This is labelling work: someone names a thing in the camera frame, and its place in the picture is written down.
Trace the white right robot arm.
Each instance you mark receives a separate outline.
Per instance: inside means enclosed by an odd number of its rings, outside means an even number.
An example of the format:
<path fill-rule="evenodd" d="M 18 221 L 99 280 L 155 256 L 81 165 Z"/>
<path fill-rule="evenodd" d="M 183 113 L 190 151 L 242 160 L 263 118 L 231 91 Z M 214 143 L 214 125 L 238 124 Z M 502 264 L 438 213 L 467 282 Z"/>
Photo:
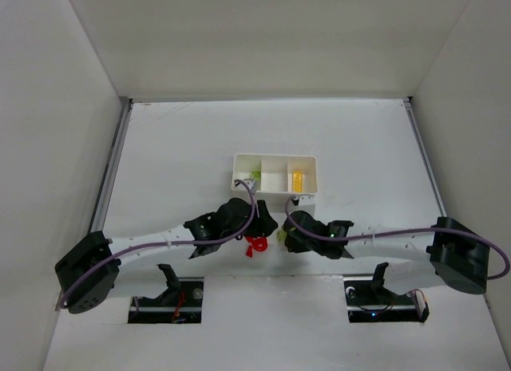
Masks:
<path fill-rule="evenodd" d="M 396 295 L 433 286 L 465 294 L 486 292 L 489 247 L 453 219 L 440 217 L 432 227 L 397 235 L 368 227 L 349 236 L 353 226 L 350 220 L 322 223 L 305 211 L 294 211 L 282 226 L 284 245 L 294 254 L 314 252 L 332 260 L 381 258 L 374 288 Z"/>

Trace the small green lego brick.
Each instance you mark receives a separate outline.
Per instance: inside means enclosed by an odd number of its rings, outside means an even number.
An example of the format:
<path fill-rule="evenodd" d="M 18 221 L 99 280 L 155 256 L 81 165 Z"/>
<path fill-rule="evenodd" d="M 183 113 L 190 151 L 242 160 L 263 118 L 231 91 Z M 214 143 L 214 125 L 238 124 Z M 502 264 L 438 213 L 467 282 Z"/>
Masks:
<path fill-rule="evenodd" d="M 280 230 L 277 231 L 277 234 L 276 234 L 276 238 L 277 238 L 277 241 L 283 245 L 289 245 L 293 242 L 293 233 L 295 232 L 295 228 L 292 227 L 290 228 L 289 230 L 284 230 L 283 228 L 281 228 Z"/>

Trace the long yellow lego brick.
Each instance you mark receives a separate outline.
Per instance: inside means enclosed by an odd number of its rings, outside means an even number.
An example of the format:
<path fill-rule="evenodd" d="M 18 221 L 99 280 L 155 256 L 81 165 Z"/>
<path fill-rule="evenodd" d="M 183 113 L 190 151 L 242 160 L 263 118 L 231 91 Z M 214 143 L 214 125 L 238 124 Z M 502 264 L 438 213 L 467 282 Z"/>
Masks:
<path fill-rule="evenodd" d="M 291 174 L 291 190 L 296 193 L 303 192 L 304 174 L 301 171 L 293 171 Z"/>

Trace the red lego wing piece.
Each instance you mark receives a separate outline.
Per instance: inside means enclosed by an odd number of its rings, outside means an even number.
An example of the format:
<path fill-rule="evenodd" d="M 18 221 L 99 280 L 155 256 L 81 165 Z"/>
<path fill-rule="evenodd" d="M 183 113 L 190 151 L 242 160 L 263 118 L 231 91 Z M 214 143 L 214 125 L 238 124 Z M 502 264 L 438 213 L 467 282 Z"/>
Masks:
<path fill-rule="evenodd" d="M 248 243 L 248 247 L 247 247 L 247 250 L 246 250 L 246 256 L 249 257 L 249 258 L 252 258 L 253 257 L 253 243 L 254 243 L 254 240 L 255 238 L 254 237 L 249 237 L 249 236 L 246 236 L 245 239 L 247 240 L 247 243 Z"/>

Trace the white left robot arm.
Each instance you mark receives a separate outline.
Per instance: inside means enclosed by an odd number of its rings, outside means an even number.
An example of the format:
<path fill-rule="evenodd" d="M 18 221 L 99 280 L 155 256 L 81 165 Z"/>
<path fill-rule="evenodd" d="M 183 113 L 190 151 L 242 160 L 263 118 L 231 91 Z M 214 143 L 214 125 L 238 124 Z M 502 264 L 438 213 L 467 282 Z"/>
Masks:
<path fill-rule="evenodd" d="M 135 306 L 178 304 L 186 299 L 178 262 L 215 254 L 226 243 L 266 239 L 277 227 L 264 200 L 231 198 L 216 211 L 157 233 L 108 238 L 92 231 L 54 267 L 59 306 L 83 314 L 107 298 L 130 297 Z"/>

